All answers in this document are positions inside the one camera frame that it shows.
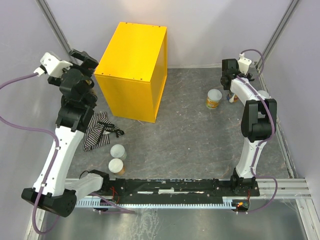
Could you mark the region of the tall porridge can with spoon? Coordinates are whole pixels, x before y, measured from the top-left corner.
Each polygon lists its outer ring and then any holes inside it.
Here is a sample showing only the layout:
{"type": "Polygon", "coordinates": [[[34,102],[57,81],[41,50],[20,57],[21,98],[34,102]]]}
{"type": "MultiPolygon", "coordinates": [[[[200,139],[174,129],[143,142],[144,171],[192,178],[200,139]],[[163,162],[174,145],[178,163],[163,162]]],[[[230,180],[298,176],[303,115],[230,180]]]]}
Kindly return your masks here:
{"type": "Polygon", "coordinates": [[[230,103],[235,103],[238,101],[238,96],[233,93],[232,91],[229,91],[228,94],[227,94],[227,100],[230,102],[230,103]]]}

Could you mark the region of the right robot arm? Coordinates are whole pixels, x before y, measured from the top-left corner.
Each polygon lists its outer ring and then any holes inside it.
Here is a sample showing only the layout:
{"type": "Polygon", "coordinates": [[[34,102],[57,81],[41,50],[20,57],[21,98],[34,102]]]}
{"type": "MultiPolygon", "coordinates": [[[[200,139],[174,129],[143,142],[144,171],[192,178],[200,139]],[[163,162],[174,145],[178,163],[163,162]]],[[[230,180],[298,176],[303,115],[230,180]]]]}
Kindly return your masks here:
{"type": "Polygon", "coordinates": [[[258,188],[256,167],[259,157],[276,132],[277,101],[263,96],[251,85],[254,80],[249,73],[251,62],[246,58],[221,61],[220,82],[223,89],[235,94],[244,105],[240,126],[244,145],[239,163],[230,177],[230,190],[235,194],[258,188]]]}

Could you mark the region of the yellow cabinet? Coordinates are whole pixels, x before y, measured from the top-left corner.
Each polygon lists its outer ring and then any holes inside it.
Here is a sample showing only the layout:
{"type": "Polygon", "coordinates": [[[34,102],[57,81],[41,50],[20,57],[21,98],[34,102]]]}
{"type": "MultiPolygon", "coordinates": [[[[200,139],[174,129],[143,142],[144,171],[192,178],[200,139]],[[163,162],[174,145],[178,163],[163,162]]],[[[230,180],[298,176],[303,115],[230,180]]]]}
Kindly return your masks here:
{"type": "Polygon", "coordinates": [[[116,117],[155,123],[168,75],[167,27],[120,22],[94,76],[116,117]]]}

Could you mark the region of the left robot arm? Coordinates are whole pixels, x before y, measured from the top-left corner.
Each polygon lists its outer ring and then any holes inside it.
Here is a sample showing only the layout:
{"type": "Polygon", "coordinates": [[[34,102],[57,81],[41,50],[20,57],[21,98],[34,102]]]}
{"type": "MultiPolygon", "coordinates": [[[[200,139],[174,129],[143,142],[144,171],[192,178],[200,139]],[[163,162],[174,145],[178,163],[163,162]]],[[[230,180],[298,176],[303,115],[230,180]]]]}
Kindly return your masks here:
{"type": "Polygon", "coordinates": [[[72,213],[78,200],[106,189],[110,179],[109,174],[94,169],[73,183],[66,182],[75,151],[97,105],[92,75],[99,64],[85,51],[71,49],[68,54],[82,63],[60,60],[49,52],[40,60],[41,69],[49,76],[48,83],[57,86],[62,94],[61,108],[44,167],[33,186],[21,194],[36,208],[64,218],[72,213]]]}

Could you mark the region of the wide yellow label can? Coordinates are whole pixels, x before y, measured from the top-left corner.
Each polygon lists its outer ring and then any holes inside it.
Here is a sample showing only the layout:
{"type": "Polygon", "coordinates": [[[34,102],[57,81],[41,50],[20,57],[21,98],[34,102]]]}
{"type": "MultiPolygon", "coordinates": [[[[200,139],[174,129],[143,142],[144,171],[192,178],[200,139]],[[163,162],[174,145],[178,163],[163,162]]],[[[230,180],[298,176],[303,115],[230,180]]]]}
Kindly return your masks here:
{"type": "Polygon", "coordinates": [[[207,93],[205,105],[209,109],[216,109],[222,99],[222,92],[218,89],[211,89],[207,93]]]}

